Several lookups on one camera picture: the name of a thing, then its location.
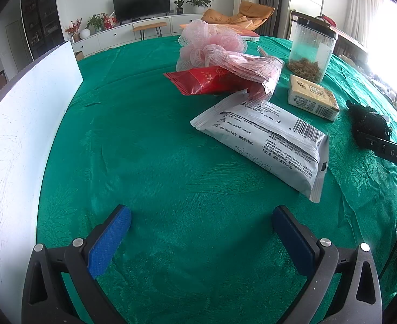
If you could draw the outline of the black mesh bath pouf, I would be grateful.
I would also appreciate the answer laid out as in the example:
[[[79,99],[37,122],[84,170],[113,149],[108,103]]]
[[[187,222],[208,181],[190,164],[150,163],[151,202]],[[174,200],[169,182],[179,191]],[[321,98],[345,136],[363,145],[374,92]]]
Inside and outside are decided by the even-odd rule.
[[[356,144],[363,149],[371,147],[361,135],[370,135],[389,141],[393,130],[388,126],[386,118],[377,113],[372,107],[364,107],[361,104],[346,101],[346,107],[352,121],[351,133]]]

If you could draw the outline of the green satin tablecloth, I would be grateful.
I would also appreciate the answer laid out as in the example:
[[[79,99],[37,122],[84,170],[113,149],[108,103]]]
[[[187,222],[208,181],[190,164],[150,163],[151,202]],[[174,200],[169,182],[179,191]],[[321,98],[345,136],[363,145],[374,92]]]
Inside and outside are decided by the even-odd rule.
[[[98,281],[129,323],[274,323],[305,281],[272,230],[272,210],[283,204],[338,247],[368,243],[390,301],[397,166],[358,148],[346,102],[388,116],[397,142],[393,106],[334,57],[323,84],[341,112],[329,122],[288,104],[290,74],[281,73],[272,102],[329,136],[322,198],[312,203],[191,126],[218,97],[186,97],[167,79],[179,49],[176,37],[163,37],[80,61],[83,83],[45,169],[37,240],[66,246],[126,205],[131,228]]]

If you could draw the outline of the white foam board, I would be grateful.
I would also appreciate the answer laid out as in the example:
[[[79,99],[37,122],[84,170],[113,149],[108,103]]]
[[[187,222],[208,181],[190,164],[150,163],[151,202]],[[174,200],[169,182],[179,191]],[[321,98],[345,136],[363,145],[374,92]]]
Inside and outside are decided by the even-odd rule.
[[[21,322],[48,156],[82,81],[72,45],[64,42],[0,91],[0,310],[11,323]]]

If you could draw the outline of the orange lounge chair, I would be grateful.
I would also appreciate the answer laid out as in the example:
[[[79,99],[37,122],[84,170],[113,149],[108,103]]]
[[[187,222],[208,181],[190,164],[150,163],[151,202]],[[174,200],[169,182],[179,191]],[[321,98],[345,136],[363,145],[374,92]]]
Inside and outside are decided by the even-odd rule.
[[[255,31],[269,20],[274,12],[274,7],[241,1],[239,11],[235,15],[228,16],[214,9],[207,9],[201,19],[208,24],[237,25],[243,29]]]

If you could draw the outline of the potted green plant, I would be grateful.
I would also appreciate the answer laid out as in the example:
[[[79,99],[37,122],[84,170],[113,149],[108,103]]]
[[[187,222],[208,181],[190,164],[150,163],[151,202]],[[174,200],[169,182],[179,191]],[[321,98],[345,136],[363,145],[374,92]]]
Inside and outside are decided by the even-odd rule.
[[[187,0],[188,4],[193,6],[194,13],[204,13],[206,9],[212,6],[215,0]]]

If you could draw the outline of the white tv cabinet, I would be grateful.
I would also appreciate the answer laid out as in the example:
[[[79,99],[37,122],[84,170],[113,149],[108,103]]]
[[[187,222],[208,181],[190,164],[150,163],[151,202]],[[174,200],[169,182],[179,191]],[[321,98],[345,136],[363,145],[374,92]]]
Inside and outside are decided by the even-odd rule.
[[[101,51],[108,50],[110,48],[116,48],[122,45],[126,45],[128,43],[142,41],[140,40],[139,32],[133,32],[133,27],[158,22],[167,22],[167,27],[162,28],[163,37],[179,36],[182,32],[181,25],[188,24],[194,20],[199,20],[202,18],[202,16],[202,13],[169,15],[156,18],[148,18],[144,21],[124,23],[111,29],[97,32],[96,34],[93,34],[86,39],[74,42],[72,44],[73,51],[75,53],[82,51],[84,57],[88,57]],[[146,39],[152,38],[157,38],[154,31],[147,31]]]

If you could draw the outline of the red flower arrangement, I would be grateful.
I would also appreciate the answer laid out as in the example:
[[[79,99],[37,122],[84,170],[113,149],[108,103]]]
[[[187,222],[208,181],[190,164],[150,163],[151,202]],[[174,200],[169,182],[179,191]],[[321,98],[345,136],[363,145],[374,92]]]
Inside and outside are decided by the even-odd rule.
[[[66,34],[70,37],[72,42],[78,42],[78,40],[80,39],[79,32],[81,23],[81,18],[76,19],[75,21],[72,21],[70,25],[65,29]]]

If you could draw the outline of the grey curtain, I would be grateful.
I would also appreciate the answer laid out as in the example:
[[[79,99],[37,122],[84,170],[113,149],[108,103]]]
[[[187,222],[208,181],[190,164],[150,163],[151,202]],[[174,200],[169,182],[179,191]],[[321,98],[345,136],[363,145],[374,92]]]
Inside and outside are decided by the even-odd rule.
[[[289,25],[289,3],[290,0],[259,0],[260,4],[274,7],[271,17],[259,28],[260,35],[284,38]]]

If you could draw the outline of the pink plastic bag roll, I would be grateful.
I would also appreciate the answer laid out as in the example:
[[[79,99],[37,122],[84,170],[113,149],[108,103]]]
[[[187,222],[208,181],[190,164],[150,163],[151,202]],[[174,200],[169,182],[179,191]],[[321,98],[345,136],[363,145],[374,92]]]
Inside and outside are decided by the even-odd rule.
[[[206,52],[205,64],[223,67],[234,75],[253,82],[248,88],[251,100],[269,100],[284,68],[284,61],[266,53],[254,56],[216,47]]]

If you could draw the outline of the clear jar black lid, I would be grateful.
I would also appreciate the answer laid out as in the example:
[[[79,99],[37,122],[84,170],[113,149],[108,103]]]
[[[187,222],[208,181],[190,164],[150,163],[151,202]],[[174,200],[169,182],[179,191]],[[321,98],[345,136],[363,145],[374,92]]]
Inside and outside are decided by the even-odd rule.
[[[321,83],[333,54],[338,34],[328,23],[296,16],[288,69],[295,75]]]

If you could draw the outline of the pink mesh bath pouf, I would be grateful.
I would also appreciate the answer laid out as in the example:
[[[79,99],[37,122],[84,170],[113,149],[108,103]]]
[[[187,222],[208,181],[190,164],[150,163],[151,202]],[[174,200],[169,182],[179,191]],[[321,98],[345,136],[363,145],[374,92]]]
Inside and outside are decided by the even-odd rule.
[[[247,42],[232,28],[208,24],[202,20],[185,25],[178,42],[181,48],[176,64],[177,72],[205,67],[209,50],[244,53],[248,48]]]

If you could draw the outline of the red foil packet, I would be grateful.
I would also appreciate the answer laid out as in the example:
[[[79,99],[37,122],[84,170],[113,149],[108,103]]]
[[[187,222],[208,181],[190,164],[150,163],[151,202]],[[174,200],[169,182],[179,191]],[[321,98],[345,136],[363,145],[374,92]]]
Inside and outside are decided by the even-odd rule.
[[[233,93],[253,85],[253,81],[239,77],[223,67],[192,68],[167,72],[164,76],[185,96]]]

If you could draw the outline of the white round vase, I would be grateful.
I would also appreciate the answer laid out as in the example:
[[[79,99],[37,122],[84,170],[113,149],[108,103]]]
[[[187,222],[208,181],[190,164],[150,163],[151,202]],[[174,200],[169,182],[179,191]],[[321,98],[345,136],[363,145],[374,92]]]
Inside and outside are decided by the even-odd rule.
[[[81,39],[86,39],[90,35],[91,35],[91,31],[88,28],[85,28],[85,29],[81,30],[80,33],[79,33],[79,37]]]

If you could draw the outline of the black television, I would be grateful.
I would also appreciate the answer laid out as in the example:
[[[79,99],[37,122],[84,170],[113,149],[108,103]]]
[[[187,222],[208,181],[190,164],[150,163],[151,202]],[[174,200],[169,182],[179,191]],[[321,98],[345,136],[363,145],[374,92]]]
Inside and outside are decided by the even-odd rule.
[[[118,22],[135,21],[142,17],[167,14],[170,0],[113,0],[114,14]]]

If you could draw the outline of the yellow tissue pack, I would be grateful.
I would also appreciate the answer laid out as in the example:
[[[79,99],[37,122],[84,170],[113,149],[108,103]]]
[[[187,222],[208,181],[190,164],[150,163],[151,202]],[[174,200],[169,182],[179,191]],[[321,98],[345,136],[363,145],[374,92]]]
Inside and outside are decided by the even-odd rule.
[[[290,75],[288,103],[331,122],[340,113],[337,100],[330,90],[296,75]]]

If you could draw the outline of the orange book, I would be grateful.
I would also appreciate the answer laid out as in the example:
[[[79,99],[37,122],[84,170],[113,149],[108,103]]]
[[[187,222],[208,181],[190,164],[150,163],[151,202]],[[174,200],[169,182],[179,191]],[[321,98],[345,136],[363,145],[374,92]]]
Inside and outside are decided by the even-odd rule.
[[[238,25],[231,25],[231,24],[210,24],[210,31],[211,32],[227,32],[233,31],[236,34],[240,35],[245,41],[259,41],[260,36],[249,29],[241,28]]]

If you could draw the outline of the white printed snack bag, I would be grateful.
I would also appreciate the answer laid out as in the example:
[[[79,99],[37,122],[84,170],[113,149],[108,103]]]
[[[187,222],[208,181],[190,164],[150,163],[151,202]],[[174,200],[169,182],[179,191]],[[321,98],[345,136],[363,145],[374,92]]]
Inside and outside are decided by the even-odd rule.
[[[251,160],[319,203],[329,161],[329,136],[246,91],[227,96],[190,121],[192,127]]]

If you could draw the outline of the cardboard box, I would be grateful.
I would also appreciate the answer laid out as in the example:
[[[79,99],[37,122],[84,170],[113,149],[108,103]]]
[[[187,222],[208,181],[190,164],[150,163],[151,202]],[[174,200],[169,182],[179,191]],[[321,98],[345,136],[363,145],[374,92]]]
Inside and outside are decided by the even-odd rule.
[[[75,53],[75,59],[76,59],[77,62],[79,62],[80,60],[83,60],[84,59],[83,52],[82,51],[76,52]]]

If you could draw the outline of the dark wooden shelf unit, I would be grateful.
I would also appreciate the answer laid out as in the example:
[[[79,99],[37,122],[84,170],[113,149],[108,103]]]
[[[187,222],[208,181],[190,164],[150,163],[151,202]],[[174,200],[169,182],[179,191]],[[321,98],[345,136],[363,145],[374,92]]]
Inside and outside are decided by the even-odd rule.
[[[32,59],[62,44],[56,0],[20,0],[21,17]]]

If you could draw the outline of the small potted plant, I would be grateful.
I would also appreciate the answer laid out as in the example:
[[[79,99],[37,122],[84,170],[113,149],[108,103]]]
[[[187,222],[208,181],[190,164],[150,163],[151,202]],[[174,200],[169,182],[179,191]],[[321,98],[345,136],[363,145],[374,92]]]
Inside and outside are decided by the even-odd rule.
[[[174,4],[176,7],[176,14],[182,15],[184,13],[184,9],[183,9],[184,0],[175,0]]]

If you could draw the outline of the wooden bench stool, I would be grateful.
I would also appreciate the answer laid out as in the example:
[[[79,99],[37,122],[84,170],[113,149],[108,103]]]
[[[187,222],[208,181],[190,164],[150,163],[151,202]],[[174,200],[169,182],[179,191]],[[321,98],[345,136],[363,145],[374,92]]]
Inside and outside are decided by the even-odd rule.
[[[162,28],[167,27],[167,22],[158,22],[158,23],[151,23],[146,25],[134,26],[133,32],[140,34],[140,40],[146,39],[146,32],[147,31],[154,31],[156,37],[162,37]]]

